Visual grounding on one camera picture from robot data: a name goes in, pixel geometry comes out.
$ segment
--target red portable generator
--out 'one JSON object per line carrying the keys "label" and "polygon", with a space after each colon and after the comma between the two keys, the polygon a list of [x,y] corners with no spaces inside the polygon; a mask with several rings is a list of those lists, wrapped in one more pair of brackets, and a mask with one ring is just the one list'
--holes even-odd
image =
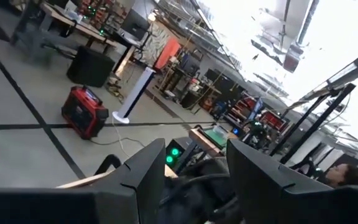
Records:
{"label": "red portable generator", "polygon": [[109,110],[86,86],[71,88],[62,116],[73,126],[82,139],[96,137],[109,117]]}

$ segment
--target hair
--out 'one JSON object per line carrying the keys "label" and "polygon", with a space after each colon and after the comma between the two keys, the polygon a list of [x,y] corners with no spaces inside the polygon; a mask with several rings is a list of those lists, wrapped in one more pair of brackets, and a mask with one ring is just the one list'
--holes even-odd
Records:
{"label": "hair", "polygon": [[338,185],[358,185],[358,167],[348,164],[347,171],[344,176],[344,181],[338,183]]}

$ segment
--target concrete floor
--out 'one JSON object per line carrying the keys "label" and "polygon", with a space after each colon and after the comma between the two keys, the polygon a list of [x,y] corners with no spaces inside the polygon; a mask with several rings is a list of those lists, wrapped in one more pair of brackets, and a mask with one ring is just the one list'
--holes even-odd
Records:
{"label": "concrete floor", "polygon": [[[0,9],[0,25],[8,35],[12,34],[18,20],[18,17]],[[47,124],[66,123],[60,115],[60,108],[70,87],[74,85],[65,75],[69,60],[57,54],[49,54],[47,63],[28,63],[18,48],[0,40],[0,61]],[[128,82],[124,82],[124,95],[129,92],[140,72],[137,67],[126,69],[124,80]],[[118,99],[104,88],[93,90],[109,111],[120,108]],[[177,118],[173,118],[145,95],[140,98],[129,118],[132,123],[212,121],[205,111],[194,116],[178,105],[166,101],[165,103],[175,111]],[[0,69],[0,127],[1,124],[27,124],[28,127],[34,125],[31,129],[0,130],[0,187],[55,187],[78,179],[73,172],[73,166],[78,166],[86,176],[91,176],[108,154],[115,154],[124,161],[142,149],[138,142],[128,140],[122,141],[123,149],[119,143],[101,146],[82,140],[72,129],[52,128],[52,133],[64,147],[63,150],[73,160],[72,163],[67,163],[67,156],[62,156],[62,151],[55,147],[49,136],[39,127],[33,114]],[[118,139],[117,130],[122,138],[136,139],[145,145],[156,138],[164,138],[168,144],[172,138],[187,135],[180,125],[120,126],[117,129],[102,129],[94,141],[115,141]]]}

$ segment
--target green light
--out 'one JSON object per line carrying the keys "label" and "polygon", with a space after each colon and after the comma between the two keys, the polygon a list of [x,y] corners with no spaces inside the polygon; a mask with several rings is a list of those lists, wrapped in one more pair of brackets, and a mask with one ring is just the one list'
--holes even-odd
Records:
{"label": "green light", "polygon": [[171,162],[173,162],[172,156],[167,156],[167,163],[171,163]]}
{"label": "green light", "polygon": [[171,153],[172,153],[173,156],[177,156],[177,155],[179,155],[179,150],[173,148],[172,151],[171,151]]}

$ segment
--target workbench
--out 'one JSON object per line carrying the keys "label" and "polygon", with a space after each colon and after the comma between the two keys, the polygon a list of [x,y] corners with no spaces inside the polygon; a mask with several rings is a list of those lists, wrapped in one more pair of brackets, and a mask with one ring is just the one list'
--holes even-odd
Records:
{"label": "workbench", "polygon": [[[68,184],[63,184],[61,186],[58,186],[57,188],[59,188],[59,189],[69,189],[69,188],[86,186],[86,185],[92,184],[93,182],[95,182],[95,181],[97,181],[99,179],[102,179],[103,177],[109,175],[111,172],[114,172],[114,171],[113,170],[108,171],[108,172],[105,172],[105,173],[102,173],[102,174],[94,175],[92,177],[77,180],[77,181],[74,181],[74,182],[71,182],[71,183],[68,183]],[[174,171],[172,171],[171,168],[169,168],[169,166],[167,166],[167,165],[165,165],[165,176],[166,177],[172,177],[172,178],[178,177],[176,175],[176,173],[174,173]]]}
{"label": "workbench", "polygon": [[[192,140],[190,145],[186,148],[184,153],[180,156],[178,162],[175,164],[173,170],[175,173],[179,174],[183,168],[187,165],[190,161],[191,157],[193,156],[193,152],[195,149],[200,148],[203,151],[203,155],[201,157],[206,156],[207,154],[211,157],[223,156],[220,148],[210,141],[207,137],[199,132],[200,128],[194,128],[189,131],[189,137]],[[220,145],[226,145],[227,139],[219,137],[216,135],[209,135],[215,142],[218,142]],[[229,133],[229,139],[235,138],[237,136],[233,133]]]}
{"label": "workbench", "polygon": [[[35,27],[35,30],[27,30],[27,25],[30,22],[32,15],[34,12],[40,10],[45,13],[42,22]],[[17,41],[21,40],[28,48],[29,58],[31,59],[35,58],[37,53],[39,53],[44,45],[47,44],[62,45],[68,47],[69,49],[77,50],[82,44],[79,44],[75,40],[64,38],[49,32],[53,20],[58,20],[69,26],[75,26],[76,30],[89,36],[88,42],[86,43],[87,47],[91,47],[95,40],[106,44],[103,54],[107,54],[109,52],[110,46],[117,47],[119,44],[125,46],[126,51],[121,56],[113,70],[113,72],[119,77],[121,76],[121,72],[134,50],[140,46],[140,42],[138,40],[128,38],[127,36],[129,36],[129,34],[124,30],[120,29],[108,37],[101,34],[93,26],[84,22],[80,22],[76,25],[72,19],[65,15],[64,9],[58,6],[51,6],[45,2],[37,4],[34,0],[27,1],[20,21],[11,37],[11,44],[16,45]]]}

